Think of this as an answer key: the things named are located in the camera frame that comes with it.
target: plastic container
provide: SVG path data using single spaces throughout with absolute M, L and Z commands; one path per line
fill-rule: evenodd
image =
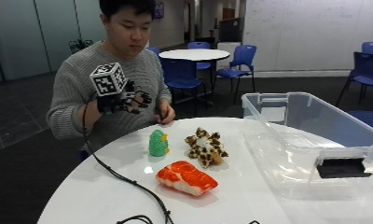
M 373 128 L 309 93 L 243 95 L 243 133 L 275 190 L 360 198 L 373 178 Z

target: white table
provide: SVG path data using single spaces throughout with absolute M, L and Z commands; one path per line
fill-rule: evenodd
M 129 134 L 99 150 L 99 158 L 122 175 L 153 190 L 163 199 L 176 224 L 373 224 L 373 185 L 361 200 L 303 201 L 286 199 L 272 191 L 258 170 L 242 137 L 243 119 L 206 118 L 178 120 L 169 126 L 151 126 Z M 220 132 L 230 152 L 226 163 L 204 172 L 219 182 L 216 189 L 200 197 L 166 188 L 155 179 L 158 171 L 186 160 L 184 138 L 203 127 Z M 149 139 L 155 129 L 169 133 L 171 152 L 165 157 L 149 155 Z M 74 170 L 54 193 L 41 216 L 41 224 L 117 223 L 134 215 L 150 216 L 165 223 L 158 202 L 139 188 L 115 178 L 90 157 Z
M 215 62 L 223 59 L 227 59 L 231 56 L 231 53 L 222 49 L 174 49 L 165 51 L 159 54 L 162 58 L 167 59 L 187 59 L 195 61 L 196 63 L 211 63 L 211 85 L 212 85 L 212 93 L 215 91 L 215 82 L 214 82 L 214 74 L 215 74 Z

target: whiteboard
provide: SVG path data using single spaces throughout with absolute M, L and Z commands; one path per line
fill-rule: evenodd
M 373 0 L 248 0 L 244 44 L 256 71 L 353 68 L 353 52 L 373 41 Z

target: man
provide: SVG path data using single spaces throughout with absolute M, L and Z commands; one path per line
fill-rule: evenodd
M 59 139 L 83 136 L 85 119 L 94 150 L 157 122 L 170 123 L 176 116 L 159 58 L 145 49 L 151 36 L 155 1 L 101 0 L 101 8 L 106 40 L 65 61 L 57 75 L 47 113 L 49 126 Z M 90 74 L 99 65 L 109 63 L 121 63 L 126 77 L 137 82 L 137 86 L 154 99 L 154 103 L 138 115 L 127 111 L 103 115 L 98 109 L 98 100 L 89 103 L 85 115 L 86 103 L 97 91 Z

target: black cable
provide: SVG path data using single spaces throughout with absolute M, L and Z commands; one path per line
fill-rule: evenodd
M 123 223 L 129 222 L 130 220 L 141 220 L 141 221 L 143 221 L 143 222 L 147 223 L 147 224 L 154 224 L 154 222 L 153 222 L 153 220 L 150 219 L 150 217 L 147 217 L 147 216 L 145 216 L 145 215 L 138 215 L 138 216 L 130 217 L 130 218 L 127 218 L 126 220 L 119 221 L 117 224 L 123 224 Z
M 99 157 L 97 156 L 94 150 L 91 149 L 91 146 L 90 146 L 90 144 L 89 144 L 87 134 L 86 134 L 86 130 L 87 130 L 87 128 L 86 128 L 86 111 L 87 111 L 89 103 L 93 102 L 93 98 L 94 98 L 95 95 L 97 95 L 97 92 L 94 92 L 94 94 L 90 96 L 90 99 L 89 99 L 89 101 L 87 101 L 87 103 L 86 103 L 86 105 L 85 105 L 85 114 L 83 114 L 85 143 L 86 143 L 86 146 L 87 146 L 89 153 L 94 156 L 94 158 L 97 159 L 99 165 L 101 165 L 117 178 L 119 178 L 121 180 L 123 180 L 123 181 L 126 181 L 127 183 L 133 184 L 134 186 L 139 187 L 141 189 L 146 190 L 146 191 L 153 195 L 153 197 L 154 197 L 154 198 L 158 200 L 158 202 L 159 202 L 161 208 L 162 208 L 162 210 L 163 210 L 163 214 L 165 214 L 165 216 L 166 216 L 166 222 L 165 222 L 165 223 L 167 224 L 169 222 L 171 222 L 171 223 L 175 224 L 175 222 L 174 222 L 174 220 L 173 220 L 173 218 L 171 218 L 171 211 L 167 210 L 167 207 L 166 207 L 166 205 L 165 205 L 165 202 L 163 202 L 162 198 L 155 194 L 155 192 L 153 192 L 147 187 L 145 187 L 143 185 L 141 185 L 141 184 L 138 183 L 137 180 L 131 180 L 131 179 L 127 178 L 126 176 L 123 176 L 123 175 L 121 175 L 119 173 L 117 173 L 115 170 L 113 170 L 111 166 L 109 166 L 109 165 L 99 159 Z M 139 219 L 139 220 L 142 220 L 142 221 L 146 222 L 146 220 L 143 220 L 142 217 L 141 217 L 141 216 L 135 216 L 135 217 L 131 217 L 131 218 L 133 218 L 133 219 Z

